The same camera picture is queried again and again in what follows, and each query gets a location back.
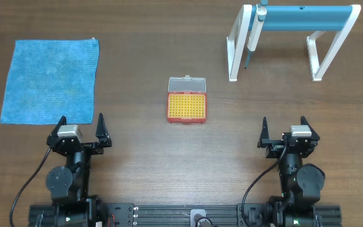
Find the wooden table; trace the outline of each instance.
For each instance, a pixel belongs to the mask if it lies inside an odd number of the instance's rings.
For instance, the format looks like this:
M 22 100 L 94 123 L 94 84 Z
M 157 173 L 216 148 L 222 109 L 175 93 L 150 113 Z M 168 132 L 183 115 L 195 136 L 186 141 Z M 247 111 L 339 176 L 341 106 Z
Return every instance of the wooden table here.
M 271 138 L 279 139 L 305 115 L 321 137 L 304 160 L 326 173 L 321 202 L 342 206 L 344 226 L 363 226 L 363 1 L 322 82 L 311 81 L 309 33 L 264 32 L 250 67 L 241 68 L 238 82 L 230 83 L 226 36 L 244 3 L 0 0 L 0 114 L 15 40 L 95 37 L 100 41 L 95 117 L 81 130 L 94 140 L 102 112 L 114 144 L 104 156 L 93 157 L 91 194 L 134 204 L 237 204 L 272 164 L 265 150 L 256 148 L 263 116 Z M 332 37 L 318 40 L 319 55 L 327 52 Z M 166 121 L 168 79 L 185 74 L 207 78 L 205 124 Z M 13 199 L 40 163 L 53 127 L 0 124 L 0 226 L 9 225 Z M 55 153 L 48 157 L 19 199 L 17 226 L 27 224 L 30 204 L 50 202 L 45 176 L 64 162 Z M 265 202 L 279 194 L 273 170 L 247 201 Z

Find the brown wooden surface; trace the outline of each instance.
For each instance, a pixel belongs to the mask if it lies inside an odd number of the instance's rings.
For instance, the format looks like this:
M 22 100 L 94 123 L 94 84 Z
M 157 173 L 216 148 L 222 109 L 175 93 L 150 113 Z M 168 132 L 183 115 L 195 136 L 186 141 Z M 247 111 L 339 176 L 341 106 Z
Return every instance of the brown wooden surface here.
M 272 164 L 256 148 L 263 116 L 278 139 L 305 115 L 321 137 L 304 160 L 326 172 L 321 201 L 342 206 L 344 226 L 363 226 L 363 1 L 334 2 L 361 3 L 362 11 L 322 82 L 311 81 L 309 32 L 265 32 L 250 67 L 241 67 L 238 82 L 230 83 L 226 36 L 244 3 L 249 2 L 0 0 L 0 113 L 15 40 L 95 37 L 95 117 L 81 130 L 93 140 L 103 112 L 114 145 L 93 157 L 91 194 L 134 204 L 237 204 Z M 332 37 L 318 40 L 320 55 Z M 207 78 L 203 125 L 166 121 L 168 79 L 185 74 Z M 0 124 L 0 226 L 9 225 L 13 199 L 40 163 L 52 129 Z M 27 224 L 30 204 L 50 202 L 45 176 L 64 162 L 58 154 L 49 156 L 19 199 L 17 226 Z M 247 201 L 279 194 L 273 170 Z

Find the blue cloth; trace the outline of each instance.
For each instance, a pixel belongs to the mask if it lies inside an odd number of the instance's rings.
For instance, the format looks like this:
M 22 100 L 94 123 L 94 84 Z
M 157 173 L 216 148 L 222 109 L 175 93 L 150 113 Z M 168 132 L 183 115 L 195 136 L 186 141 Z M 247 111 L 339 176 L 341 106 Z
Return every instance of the blue cloth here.
M 2 124 L 92 123 L 99 41 L 18 40 Z

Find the white stand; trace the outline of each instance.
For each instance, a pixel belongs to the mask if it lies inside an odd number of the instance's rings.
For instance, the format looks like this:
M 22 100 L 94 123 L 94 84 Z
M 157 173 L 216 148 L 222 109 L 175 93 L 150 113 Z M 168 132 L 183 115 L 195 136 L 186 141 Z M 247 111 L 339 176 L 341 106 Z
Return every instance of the white stand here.
M 234 21 L 231 33 L 226 37 L 229 81 L 238 80 L 240 60 L 242 59 L 243 48 L 249 30 L 250 17 L 251 5 L 243 5 Z
M 312 35 L 306 38 L 306 43 L 308 44 L 309 61 L 310 68 L 312 72 L 313 81 L 321 81 L 323 75 L 325 74 L 328 66 L 334 59 L 341 45 L 344 43 L 345 38 L 350 33 L 355 21 L 358 18 L 360 12 L 360 5 L 352 5 L 352 12 L 348 20 L 345 22 L 344 27 L 341 31 L 335 34 L 333 43 L 331 43 L 330 48 L 324 58 L 323 62 L 319 66 L 318 52 L 316 49 L 316 39 L 320 37 L 325 32 L 316 31 Z

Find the plastic container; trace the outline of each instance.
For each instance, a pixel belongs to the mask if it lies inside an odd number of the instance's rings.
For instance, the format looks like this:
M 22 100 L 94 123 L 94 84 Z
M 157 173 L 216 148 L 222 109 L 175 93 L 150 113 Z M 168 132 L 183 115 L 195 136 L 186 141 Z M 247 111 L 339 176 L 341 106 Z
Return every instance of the plastic container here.
M 207 119 L 205 78 L 169 78 L 168 122 L 204 123 Z

